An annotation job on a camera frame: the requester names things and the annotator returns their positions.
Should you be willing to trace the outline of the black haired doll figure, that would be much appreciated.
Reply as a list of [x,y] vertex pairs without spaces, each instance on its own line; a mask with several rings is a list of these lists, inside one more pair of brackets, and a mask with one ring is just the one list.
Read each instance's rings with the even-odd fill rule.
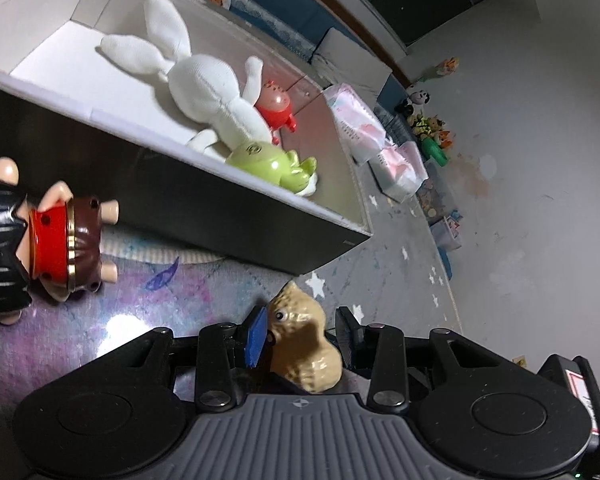
[[102,260],[102,228],[119,221],[115,200],[76,197],[58,181],[32,204],[19,185],[19,168],[0,158],[0,323],[18,322],[38,282],[58,302],[79,290],[96,292],[118,280],[118,267]]

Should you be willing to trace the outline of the beige peanut toy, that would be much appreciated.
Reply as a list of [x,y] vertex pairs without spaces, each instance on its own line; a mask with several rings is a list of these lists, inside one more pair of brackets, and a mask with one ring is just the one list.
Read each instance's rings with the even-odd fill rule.
[[268,304],[271,370],[308,393],[335,387],[342,375],[342,357],[327,340],[325,328],[321,305],[289,281]]

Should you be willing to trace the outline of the grey star patterned mat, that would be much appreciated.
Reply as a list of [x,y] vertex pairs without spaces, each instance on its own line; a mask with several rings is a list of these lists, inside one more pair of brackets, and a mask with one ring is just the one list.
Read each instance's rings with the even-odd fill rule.
[[[423,337],[438,326],[458,330],[460,318],[437,247],[417,200],[382,195],[370,168],[358,170],[374,234],[365,243],[301,275],[326,313],[347,306],[364,323],[386,323]],[[176,336],[242,320],[272,299],[283,273],[232,259],[186,264],[123,260],[117,284],[54,306],[35,297],[11,326],[0,325],[0,479],[22,479],[28,468],[10,421],[31,391],[151,328]]]

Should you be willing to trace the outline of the red round toy figure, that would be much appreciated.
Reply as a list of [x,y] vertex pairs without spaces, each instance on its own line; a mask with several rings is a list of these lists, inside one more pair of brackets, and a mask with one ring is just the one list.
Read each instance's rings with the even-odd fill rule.
[[254,107],[268,124],[274,145],[280,144],[279,130],[281,128],[286,128],[290,132],[296,131],[297,122],[292,114],[290,96],[274,81],[269,80],[262,86],[259,99]]

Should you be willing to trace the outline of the panda plush toy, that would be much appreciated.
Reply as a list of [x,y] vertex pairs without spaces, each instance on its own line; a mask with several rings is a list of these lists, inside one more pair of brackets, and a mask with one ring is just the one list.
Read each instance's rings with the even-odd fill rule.
[[424,106],[430,101],[430,94],[425,90],[416,90],[402,99],[394,110],[405,118],[421,113]]

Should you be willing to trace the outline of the orange fox plush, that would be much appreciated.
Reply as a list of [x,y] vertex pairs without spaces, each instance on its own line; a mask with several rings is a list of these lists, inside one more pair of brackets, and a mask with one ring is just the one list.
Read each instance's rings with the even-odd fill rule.
[[438,147],[442,150],[452,148],[455,140],[455,133],[449,130],[439,130],[434,136]]

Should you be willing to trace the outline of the grey cushion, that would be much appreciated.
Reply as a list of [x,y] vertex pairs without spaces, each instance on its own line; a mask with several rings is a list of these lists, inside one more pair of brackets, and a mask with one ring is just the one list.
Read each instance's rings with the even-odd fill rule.
[[333,84],[348,84],[361,98],[372,102],[391,75],[388,65],[335,27],[314,50],[311,65]]

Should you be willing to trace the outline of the yellow green plush toy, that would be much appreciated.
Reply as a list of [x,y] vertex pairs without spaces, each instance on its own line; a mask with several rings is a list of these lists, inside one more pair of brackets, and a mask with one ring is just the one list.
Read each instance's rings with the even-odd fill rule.
[[445,122],[437,116],[427,117],[417,114],[410,118],[412,131],[418,140],[425,138],[434,139],[436,135],[444,130]]

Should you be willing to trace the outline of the colourful storage box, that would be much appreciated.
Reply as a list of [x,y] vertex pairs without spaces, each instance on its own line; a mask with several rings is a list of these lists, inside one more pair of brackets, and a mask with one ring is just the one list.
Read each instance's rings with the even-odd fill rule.
[[463,216],[445,182],[430,172],[429,178],[418,190],[417,198],[437,246],[446,252],[461,248]]

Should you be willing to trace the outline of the green frog toy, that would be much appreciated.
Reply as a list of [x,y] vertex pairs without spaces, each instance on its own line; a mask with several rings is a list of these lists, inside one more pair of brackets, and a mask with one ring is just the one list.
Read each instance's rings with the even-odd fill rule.
[[295,150],[285,151],[272,143],[244,143],[225,162],[298,196],[311,196],[317,188],[316,158],[300,159]]

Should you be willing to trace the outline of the white plush rabbit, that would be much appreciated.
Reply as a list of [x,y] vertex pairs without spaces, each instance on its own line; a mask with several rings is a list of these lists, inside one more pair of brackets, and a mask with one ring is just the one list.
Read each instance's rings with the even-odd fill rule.
[[200,154],[222,143],[233,153],[244,144],[272,144],[268,123],[256,109],[262,88],[263,61],[246,59],[246,83],[212,55],[193,53],[188,28],[170,0],[144,0],[147,37],[107,35],[100,50],[132,75],[156,75],[166,81],[178,109],[204,128],[187,142]]

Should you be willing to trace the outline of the white cardboard box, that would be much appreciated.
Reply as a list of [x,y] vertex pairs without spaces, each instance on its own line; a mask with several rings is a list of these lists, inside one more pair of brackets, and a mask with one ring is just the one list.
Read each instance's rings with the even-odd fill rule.
[[292,194],[189,147],[198,126],[158,77],[133,76],[99,50],[109,34],[144,36],[144,0],[0,0],[0,157],[43,194],[58,180],[114,198],[121,221],[290,274],[364,243],[372,222],[322,87],[298,58],[206,0],[170,0],[192,48],[238,78],[257,56],[290,93],[296,132],[283,147],[317,160],[317,188]]

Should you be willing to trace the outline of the wall hanging doll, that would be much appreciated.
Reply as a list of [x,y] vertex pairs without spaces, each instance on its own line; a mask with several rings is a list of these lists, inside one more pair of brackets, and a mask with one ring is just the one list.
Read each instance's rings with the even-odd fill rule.
[[417,81],[425,82],[431,79],[438,79],[450,76],[457,71],[458,66],[460,66],[459,58],[456,58],[455,56],[452,56],[452,58],[446,58],[445,60],[436,64],[435,66],[425,68],[419,75]]

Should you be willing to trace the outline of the blue sofa bed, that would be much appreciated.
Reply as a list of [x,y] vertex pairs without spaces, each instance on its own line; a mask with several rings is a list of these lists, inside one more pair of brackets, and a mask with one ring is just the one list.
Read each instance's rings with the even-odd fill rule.
[[[232,0],[229,11],[310,64],[311,56],[326,32],[335,27],[389,66],[370,40],[363,38],[321,0]],[[403,140],[405,133],[396,122],[394,108],[404,98],[405,87],[396,79],[393,70],[375,102],[363,98],[396,142]]]

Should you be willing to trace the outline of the pink white tissue pack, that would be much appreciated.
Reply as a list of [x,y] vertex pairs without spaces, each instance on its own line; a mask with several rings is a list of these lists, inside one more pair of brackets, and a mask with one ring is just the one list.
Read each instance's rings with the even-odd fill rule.
[[376,157],[386,146],[386,130],[348,84],[333,84],[323,96],[338,133],[358,165]]

